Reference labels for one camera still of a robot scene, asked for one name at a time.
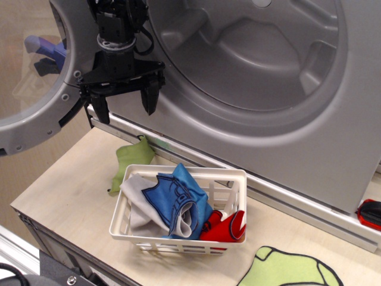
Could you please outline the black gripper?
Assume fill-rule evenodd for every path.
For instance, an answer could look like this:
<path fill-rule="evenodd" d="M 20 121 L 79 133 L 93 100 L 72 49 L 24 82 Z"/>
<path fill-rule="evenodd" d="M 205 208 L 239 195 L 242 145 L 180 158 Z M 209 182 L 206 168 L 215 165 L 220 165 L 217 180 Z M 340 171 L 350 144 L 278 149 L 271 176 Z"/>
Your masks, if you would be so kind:
<path fill-rule="evenodd" d="M 119 51 L 101 49 L 95 54 L 93 69 L 76 83 L 81 98 L 91 98 L 98 120 L 110 123 L 106 97 L 140 91 L 142 104 L 150 116 L 157 107 L 159 90 L 165 84 L 163 62 L 137 59 L 132 48 Z"/>

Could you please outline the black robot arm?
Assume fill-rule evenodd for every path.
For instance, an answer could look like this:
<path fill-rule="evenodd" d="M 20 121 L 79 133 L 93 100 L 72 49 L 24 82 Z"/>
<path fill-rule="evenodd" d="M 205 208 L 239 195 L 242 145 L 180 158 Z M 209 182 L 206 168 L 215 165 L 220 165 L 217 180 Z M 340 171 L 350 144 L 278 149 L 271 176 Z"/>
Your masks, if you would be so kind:
<path fill-rule="evenodd" d="M 160 89 L 165 85 L 165 64 L 141 60 L 154 49 L 154 38 L 145 29 L 145 1 L 89 1 L 98 25 L 93 69 L 76 83 L 81 100 L 92 107 L 103 124 L 109 124 L 107 97 L 139 91 L 148 115 L 155 112 Z"/>

